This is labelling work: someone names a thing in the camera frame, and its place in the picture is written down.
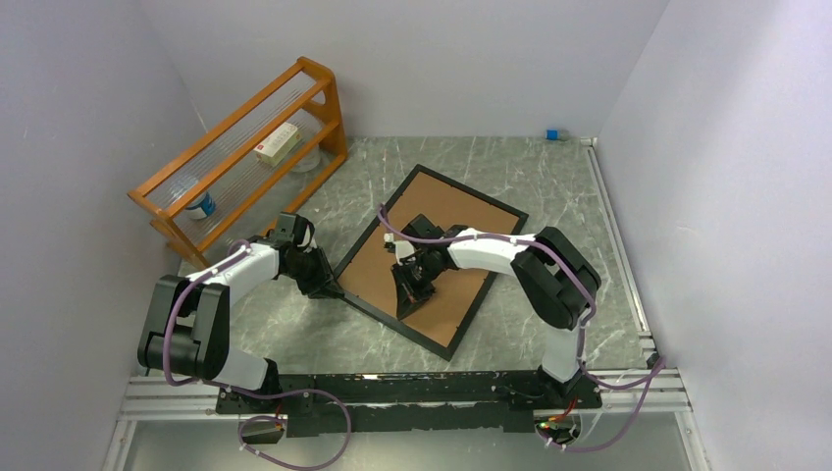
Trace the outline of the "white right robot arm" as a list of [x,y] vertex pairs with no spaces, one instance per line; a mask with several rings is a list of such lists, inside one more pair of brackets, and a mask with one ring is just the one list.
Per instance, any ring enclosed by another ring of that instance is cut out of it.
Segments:
[[576,395],[582,378],[582,321],[597,307],[601,281],[563,232],[545,227],[532,235],[500,235],[463,225],[443,231],[419,215],[404,231],[389,228],[384,247],[395,258],[390,270],[399,319],[433,296],[434,280],[446,271],[477,269],[515,279],[547,325],[541,398],[561,407]]

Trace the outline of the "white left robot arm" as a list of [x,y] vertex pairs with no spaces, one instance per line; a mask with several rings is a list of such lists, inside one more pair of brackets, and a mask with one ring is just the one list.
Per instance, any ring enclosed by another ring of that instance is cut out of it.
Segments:
[[283,212],[264,235],[232,243],[218,263],[186,277],[166,275],[152,292],[137,346],[140,366],[163,373],[171,386],[195,381],[241,391],[257,412],[281,398],[277,363],[234,347],[231,313],[253,289],[281,277],[310,299],[339,299],[328,257],[307,218]]

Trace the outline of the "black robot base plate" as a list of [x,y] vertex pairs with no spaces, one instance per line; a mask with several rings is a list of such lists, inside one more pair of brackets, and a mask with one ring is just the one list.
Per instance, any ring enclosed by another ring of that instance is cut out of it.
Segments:
[[525,433],[547,414],[599,409],[598,387],[581,378],[567,395],[540,370],[284,375],[281,399],[221,391],[215,410],[238,418],[280,415],[291,438],[329,433],[497,428]]

